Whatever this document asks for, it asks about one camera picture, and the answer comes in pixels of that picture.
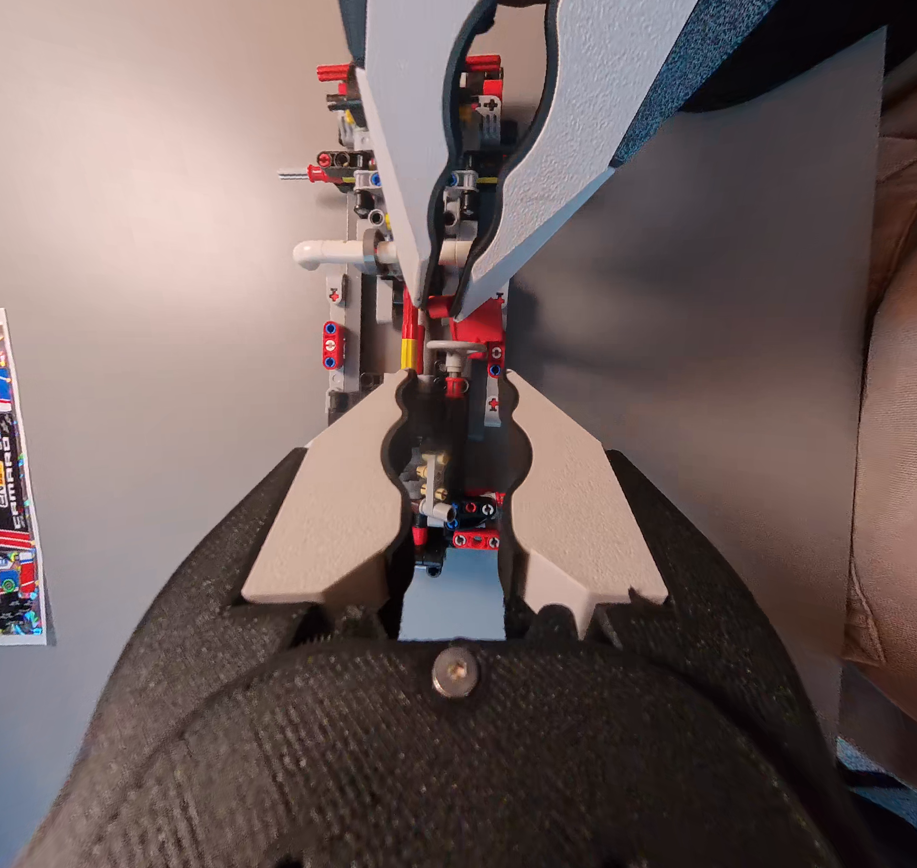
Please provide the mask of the grey lego steering wheel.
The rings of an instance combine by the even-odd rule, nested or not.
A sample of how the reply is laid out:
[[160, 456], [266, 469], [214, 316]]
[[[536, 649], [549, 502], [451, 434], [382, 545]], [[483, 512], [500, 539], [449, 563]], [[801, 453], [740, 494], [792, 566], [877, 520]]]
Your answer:
[[455, 341], [455, 340], [427, 340], [424, 344], [423, 374], [432, 377], [435, 374], [437, 359], [435, 355], [442, 352], [446, 354], [445, 375], [447, 378], [464, 378], [467, 376], [465, 365], [470, 357], [486, 356], [485, 344]]

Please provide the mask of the lego car chassis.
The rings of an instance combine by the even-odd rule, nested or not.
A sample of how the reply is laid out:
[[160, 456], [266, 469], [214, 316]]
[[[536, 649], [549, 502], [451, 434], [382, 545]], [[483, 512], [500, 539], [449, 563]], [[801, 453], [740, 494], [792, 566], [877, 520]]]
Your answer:
[[[497, 551], [501, 546], [506, 493], [493, 476], [469, 472], [462, 455], [468, 439], [501, 426], [506, 335], [503, 344], [486, 345], [486, 356], [469, 358], [464, 378], [446, 377], [443, 352], [435, 355], [435, 374], [423, 374], [425, 341], [453, 339], [448, 320], [428, 315], [428, 299], [415, 306], [405, 286], [356, 72], [346, 63], [317, 67], [318, 81], [331, 86], [326, 101], [336, 119], [337, 142], [319, 149], [306, 171], [282, 174], [285, 180], [308, 179], [342, 193], [344, 236], [306, 240], [293, 257], [325, 277], [328, 316], [320, 354], [328, 427], [391, 374], [410, 374], [398, 391], [403, 416], [384, 441], [384, 466], [401, 492], [409, 558], [437, 576], [449, 549]], [[445, 234], [431, 296], [453, 296], [457, 289], [482, 213], [493, 204], [498, 173], [516, 141], [516, 122], [502, 113], [504, 74], [497, 53], [467, 55], [458, 73], [462, 142], [443, 192]], [[505, 294], [498, 291], [492, 298], [499, 293], [506, 331]]]

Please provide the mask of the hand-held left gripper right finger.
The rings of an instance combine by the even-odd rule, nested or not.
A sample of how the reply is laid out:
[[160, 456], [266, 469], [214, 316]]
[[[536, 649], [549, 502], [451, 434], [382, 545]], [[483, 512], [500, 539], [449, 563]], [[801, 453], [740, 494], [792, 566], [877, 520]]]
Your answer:
[[603, 605], [665, 610], [669, 589], [601, 442], [514, 371], [500, 395], [507, 638], [550, 606], [569, 611], [579, 638]]

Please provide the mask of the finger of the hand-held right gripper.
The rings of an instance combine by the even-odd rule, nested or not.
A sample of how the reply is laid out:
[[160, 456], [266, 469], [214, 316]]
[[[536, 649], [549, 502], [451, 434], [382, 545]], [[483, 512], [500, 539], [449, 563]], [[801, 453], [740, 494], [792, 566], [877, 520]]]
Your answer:
[[435, 211], [458, 151], [459, 62], [496, 0], [366, 0], [361, 100], [405, 286], [420, 306], [438, 255]]
[[551, 0], [544, 94], [498, 185], [500, 215], [469, 258], [469, 316], [610, 177], [611, 160], [699, 0]]

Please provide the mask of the holographic sticker sheet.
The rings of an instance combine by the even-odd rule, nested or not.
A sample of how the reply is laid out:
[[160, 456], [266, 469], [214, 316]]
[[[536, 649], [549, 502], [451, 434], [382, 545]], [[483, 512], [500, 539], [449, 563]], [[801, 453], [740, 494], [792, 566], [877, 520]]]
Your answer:
[[1, 645], [52, 645], [17, 370], [1, 311]]

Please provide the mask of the person's tan trousers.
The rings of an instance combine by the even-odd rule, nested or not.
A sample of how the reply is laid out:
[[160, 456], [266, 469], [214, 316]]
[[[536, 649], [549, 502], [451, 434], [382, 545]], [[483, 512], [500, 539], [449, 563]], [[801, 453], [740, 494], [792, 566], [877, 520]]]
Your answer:
[[916, 92], [879, 129], [845, 656], [915, 680]]

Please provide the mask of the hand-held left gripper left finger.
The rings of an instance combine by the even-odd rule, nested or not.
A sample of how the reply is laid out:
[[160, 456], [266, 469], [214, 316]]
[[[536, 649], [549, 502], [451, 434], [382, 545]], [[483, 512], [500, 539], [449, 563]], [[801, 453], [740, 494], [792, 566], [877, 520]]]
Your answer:
[[246, 582], [251, 603], [382, 607], [385, 553], [402, 526], [402, 497], [384, 466], [384, 441], [400, 422], [391, 374], [306, 447]]

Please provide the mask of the red lego seat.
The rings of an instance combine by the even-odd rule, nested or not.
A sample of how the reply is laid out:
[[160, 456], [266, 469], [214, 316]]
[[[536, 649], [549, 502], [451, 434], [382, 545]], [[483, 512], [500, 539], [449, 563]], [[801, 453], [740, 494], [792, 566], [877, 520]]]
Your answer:
[[484, 301], [464, 321], [447, 317], [453, 296], [430, 296], [427, 300], [427, 313], [433, 319], [447, 319], [450, 336], [460, 342], [478, 344], [503, 344], [505, 327], [503, 321], [504, 299], [501, 293], [497, 297]]

